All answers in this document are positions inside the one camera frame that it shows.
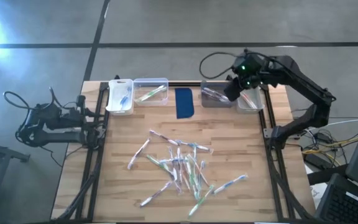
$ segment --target blue sponge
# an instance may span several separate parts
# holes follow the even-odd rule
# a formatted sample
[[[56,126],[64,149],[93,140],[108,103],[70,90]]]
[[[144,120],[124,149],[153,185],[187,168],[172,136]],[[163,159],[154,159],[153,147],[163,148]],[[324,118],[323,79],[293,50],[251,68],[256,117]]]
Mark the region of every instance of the blue sponge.
[[[190,118],[194,115],[193,93],[189,88],[176,88],[177,119]]]

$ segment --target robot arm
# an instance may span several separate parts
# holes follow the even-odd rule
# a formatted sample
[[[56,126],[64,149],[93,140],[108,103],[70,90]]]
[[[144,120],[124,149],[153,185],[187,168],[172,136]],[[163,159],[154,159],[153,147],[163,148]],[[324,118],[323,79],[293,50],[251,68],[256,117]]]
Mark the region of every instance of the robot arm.
[[[290,56],[269,57],[245,49],[231,68],[237,77],[224,90],[231,101],[237,99],[242,90],[263,84],[274,87],[282,84],[291,86],[313,103],[303,116],[285,126],[274,127],[269,142],[272,149],[283,149],[289,136],[310,126],[319,128],[327,125],[331,103],[336,98],[305,76]]]
[[[96,130],[97,124],[86,122],[87,116],[96,115],[85,108],[84,96],[79,96],[76,106],[69,108],[64,114],[62,108],[54,103],[37,105],[35,110],[29,111],[16,136],[20,142],[31,147],[44,146],[48,143],[77,142],[87,145],[88,148],[94,148],[99,131]],[[76,128],[77,131],[49,133],[44,130],[44,126],[49,130]]]

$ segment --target plastic container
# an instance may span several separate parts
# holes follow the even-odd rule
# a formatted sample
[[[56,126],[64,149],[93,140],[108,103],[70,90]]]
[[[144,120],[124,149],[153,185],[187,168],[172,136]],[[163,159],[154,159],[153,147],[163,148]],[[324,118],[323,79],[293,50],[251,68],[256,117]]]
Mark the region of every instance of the plastic container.
[[[137,78],[134,80],[134,101],[139,106],[160,106],[168,103],[166,78]]]
[[[109,89],[106,110],[112,115],[131,115],[134,112],[134,82],[130,79],[110,80]]]
[[[226,82],[207,82],[204,80],[201,82],[200,87],[201,89],[209,88],[224,95],[223,90],[225,89],[226,85]],[[222,102],[201,92],[201,105],[205,108],[230,108],[234,106],[234,103],[235,102]]]
[[[256,109],[253,109],[242,97],[238,97],[237,99],[237,112],[242,114],[254,114],[258,113],[261,109],[265,107],[260,99],[260,88],[254,88],[251,90],[243,90],[245,94],[249,97],[249,99],[254,102],[256,105]]]

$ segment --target black wire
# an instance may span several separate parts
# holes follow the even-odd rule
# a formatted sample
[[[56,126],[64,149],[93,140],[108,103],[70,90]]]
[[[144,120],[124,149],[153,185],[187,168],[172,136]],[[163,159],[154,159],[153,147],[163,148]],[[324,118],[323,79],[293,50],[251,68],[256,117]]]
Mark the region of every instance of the black wire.
[[[69,155],[73,154],[74,152],[76,152],[76,151],[78,151],[78,150],[80,150],[80,149],[82,149],[82,148],[84,148],[84,146],[81,146],[81,147],[79,147],[78,149],[75,149],[74,151],[70,152],[69,154],[67,154],[67,156],[66,156],[65,159],[67,159],[67,157],[68,157]]]
[[[332,159],[332,158],[330,158],[329,156],[327,156],[327,154],[326,153],[323,153],[323,152],[319,152],[321,155],[323,155],[325,158],[327,158],[327,160],[329,161],[329,162],[331,162],[331,163],[333,163],[334,164],[334,160]]]
[[[31,108],[31,107],[29,106],[29,104],[28,104],[21,96],[19,96],[17,93],[14,93],[14,92],[12,92],[12,91],[6,91],[6,92],[4,92],[4,93],[3,93],[3,96],[4,96],[5,100],[6,100],[9,104],[11,104],[12,106],[15,106],[15,107],[17,107],[17,108],[22,108],[22,109],[27,109],[27,110],[43,110],[43,109],[47,108],[48,106],[52,105],[52,103],[53,103],[54,100],[55,100],[55,99],[54,99],[55,97],[53,97],[53,96],[55,96],[55,94],[53,93],[53,89],[52,89],[51,87],[49,87],[49,91],[50,91],[51,94],[52,94],[52,100],[51,100],[51,102],[50,102],[47,106],[44,106],[43,108]],[[11,95],[16,96],[19,100],[21,100],[21,102],[23,102],[23,103],[25,104],[25,106],[21,106],[21,105],[17,105],[17,104],[15,104],[15,103],[13,103],[13,102],[6,96],[7,94],[11,94]]]
[[[332,164],[331,168],[333,168],[335,166],[335,159],[336,159],[336,151],[334,151],[334,159],[333,159],[333,164]]]
[[[342,140],[342,141],[348,141],[348,140],[350,140],[350,139],[352,139],[352,138],[355,138],[356,136],[358,136],[358,133],[355,134],[355,135],[353,135],[352,137],[350,137],[350,138],[348,138],[348,139],[345,139],[345,140]]]
[[[60,165],[57,161],[56,161],[56,159],[53,157],[53,151],[52,150],[49,150],[49,149],[46,149],[46,148],[44,148],[43,146],[39,146],[41,149],[43,149],[43,150],[45,150],[45,151],[48,151],[48,152],[50,152],[50,157],[53,159],[53,161],[55,161],[55,163],[58,165],[58,166],[60,166],[61,168],[63,168],[63,166],[62,165]]]
[[[353,144],[353,143],[356,143],[356,142],[358,142],[358,140],[357,140],[357,141],[354,141],[354,142],[347,143],[346,145],[343,145],[342,147],[348,146],[348,145]]]
[[[200,75],[201,75],[202,77],[206,78],[206,79],[214,79],[214,78],[220,77],[221,75],[225,74],[227,71],[229,71],[229,70],[231,69],[231,66],[230,66],[229,68],[225,69],[223,72],[219,73],[218,75],[215,75],[214,77],[207,77],[206,75],[204,75],[203,72],[201,71],[201,66],[203,65],[203,62],[204,62],[207,58],[209,58],[209,57],[211,57],[211,56],[213,56],[213,55],[230,55],[230,56],[233,56],[233,57],[238,57],[237,55],[232,54],[232,53],[229,53],[229,52],[213,52],[213,53],[211,53],[211,54],[205,56],[205,57],[200,61],[200,65],[199,65],[199,67],[198,67],[198,71],[199,71]]]
[[[63,108],[63,109],[70,109],[70,108],[67,108],[67,107],[66,107],[66,106],[69,105],[70,103],[76,103],[76,104],[77,104],[77,102],[71,101],[71,102],[68,102],[68,103],[66,103],[65,105],[63,105],[62,108]]]
[[[345,159],[345,164],[347,164],[347,158],[346,158],[345,150],[343,149],[342,146],[341,146],[341,151],[342,151],[342,155],[340,155],[339,157],[343,156],[344,159]]]

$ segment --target wooden table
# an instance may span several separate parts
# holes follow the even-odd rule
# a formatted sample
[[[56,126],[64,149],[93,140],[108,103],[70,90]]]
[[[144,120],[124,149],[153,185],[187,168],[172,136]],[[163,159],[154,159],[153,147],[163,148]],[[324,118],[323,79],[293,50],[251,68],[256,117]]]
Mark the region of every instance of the wooden table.
[[[84,82],[82,94],[90,110],[96,106],[99,84]],[[206,161],[204,175],[210,184],[219,187],[244,173],[249,176],[249,180],[238,182],[216,196],[208,197],[190,218],[191,222],[277,220],[258,114],[237,114],[235,108],[204,108],[201,106],[200,88],[191,89],[195,106],[195,114],[191,118],[176,119],[173,88],[169,89],[166,106],[136,106],[131,116],[110,116],[94,209],[95,222],[189,220],[188,213],[196,201],[185,186],[182,195],[178,195],[175,187],[171,186],[144,208],[139,208],[141,201],[169,181],[164,171],[145,158],[146,154],[158,159],[169,158],[169,144],[157,136],[152,136],[132,170],[127,170],[131,157],[150,136],[150,128],[168,138],[212,147],[212,155],[198,153],[199,161]],[[289,123],[292,116],[285,87],[270,87],[270,96],[277,124]],[[269,117],[265,117],[269,126]],[[76,144],[69,145],[67,153],[77,147]],[[190,150],[182,146],[182,151]],[[286,147],[283,156],[292,192],[306,210],[314,214],[314,203],[299,148]],[[59,216],[78,193],[85,157],[86,149],[81,149],[65,161],[52,218]],[[284,208],[283,194],[280,198]]]

